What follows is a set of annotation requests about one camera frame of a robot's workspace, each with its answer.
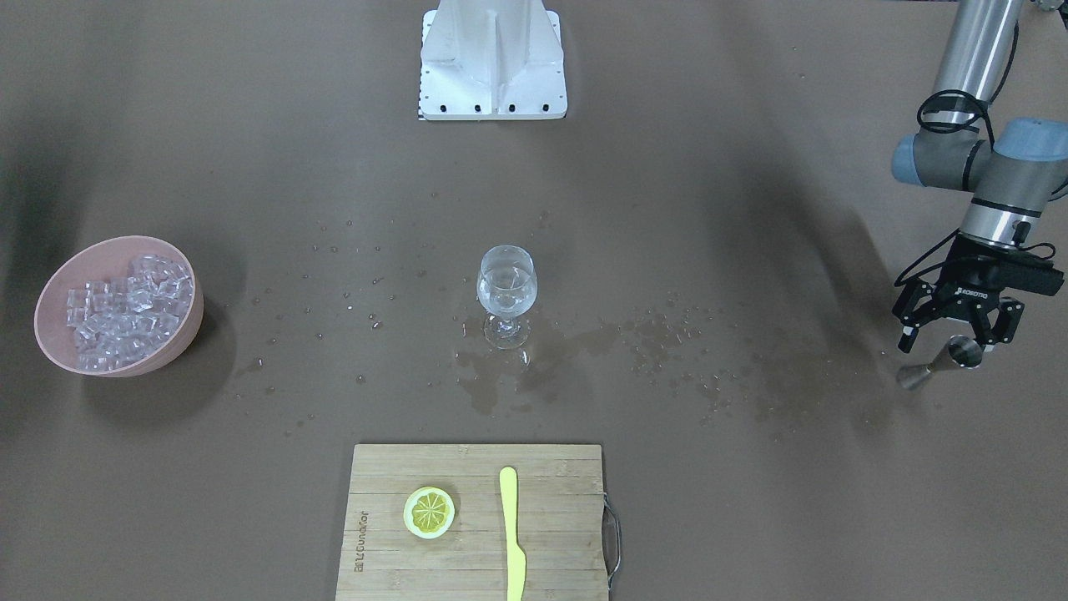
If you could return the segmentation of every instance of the metal handle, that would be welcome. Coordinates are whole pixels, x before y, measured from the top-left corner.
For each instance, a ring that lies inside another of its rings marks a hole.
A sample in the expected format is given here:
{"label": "metal handle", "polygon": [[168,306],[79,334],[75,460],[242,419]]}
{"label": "metal handle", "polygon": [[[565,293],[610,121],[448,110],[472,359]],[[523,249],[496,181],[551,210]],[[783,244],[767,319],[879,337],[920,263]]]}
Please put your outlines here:
{"label": "metal handle", "polygon": [[604,493],[604,512],[612,519],[612,529],[615,531],[615,566],[608,570],[608,590],[611,592],[612,581],[615,579],[615,574],[619,573],[619,568],[623,567],[623,531],[619,528],[619,518],[608,501],[608,493]]}

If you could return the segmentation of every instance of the wooden cutting board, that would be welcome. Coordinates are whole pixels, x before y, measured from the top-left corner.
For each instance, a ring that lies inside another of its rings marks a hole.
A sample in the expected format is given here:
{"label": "wooden cutting board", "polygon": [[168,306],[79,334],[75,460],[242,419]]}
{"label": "wooden cutting board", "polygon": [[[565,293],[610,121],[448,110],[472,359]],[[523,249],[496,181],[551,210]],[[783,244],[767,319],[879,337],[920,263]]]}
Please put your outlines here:
{"label": "wooden cutting board", "polygon": [[[357,445],[336,601],[504,601],[505,465],[519,477],[523,601],[608,601],[599,445]],[[405,501],[421,487],[456,505],[437,539],[404,525]]]}

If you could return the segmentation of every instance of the lemon slice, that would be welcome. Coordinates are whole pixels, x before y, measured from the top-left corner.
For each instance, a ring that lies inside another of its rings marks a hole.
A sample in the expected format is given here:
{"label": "lemon slice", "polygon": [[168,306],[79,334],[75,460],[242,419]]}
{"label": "lemon slice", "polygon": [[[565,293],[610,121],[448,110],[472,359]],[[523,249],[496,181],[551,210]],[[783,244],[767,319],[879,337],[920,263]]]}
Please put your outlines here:
{"label": "lemon slice", "polygon": [[438,538],[445,534],[456,517],[456,507],[445,491],[423,487],[408,495],[404,504],[404,525],[419,538]]}

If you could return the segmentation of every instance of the glass base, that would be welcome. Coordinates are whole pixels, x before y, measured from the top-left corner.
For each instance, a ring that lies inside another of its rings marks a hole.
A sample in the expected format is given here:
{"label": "glass base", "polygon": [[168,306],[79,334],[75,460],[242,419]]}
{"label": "glass base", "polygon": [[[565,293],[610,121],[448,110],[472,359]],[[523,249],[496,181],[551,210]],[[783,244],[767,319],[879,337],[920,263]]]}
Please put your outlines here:
{"label": "glass base", "polygon": [[482,327],[486,341],[497,349],[508,350],[518,349],[527,337],[530,336],[531,327],[527,318],[518,317],[514,320],[502,320],[490,315],[486,318],[486,323]]}

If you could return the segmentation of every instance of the robot logo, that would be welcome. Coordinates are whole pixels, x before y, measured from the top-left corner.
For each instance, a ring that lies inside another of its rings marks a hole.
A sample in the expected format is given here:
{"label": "robot logo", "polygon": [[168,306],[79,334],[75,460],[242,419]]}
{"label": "robot logo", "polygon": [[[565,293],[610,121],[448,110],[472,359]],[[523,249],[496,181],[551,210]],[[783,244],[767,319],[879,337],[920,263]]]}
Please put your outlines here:
{"label": "robot logo", "polygon": [[989,298],[990,295],[986,291],[977,291],[975,289],[968,289],[967,287],[957,287],[956,294],[967,294],[969,296],[975,296],[976,298]]}

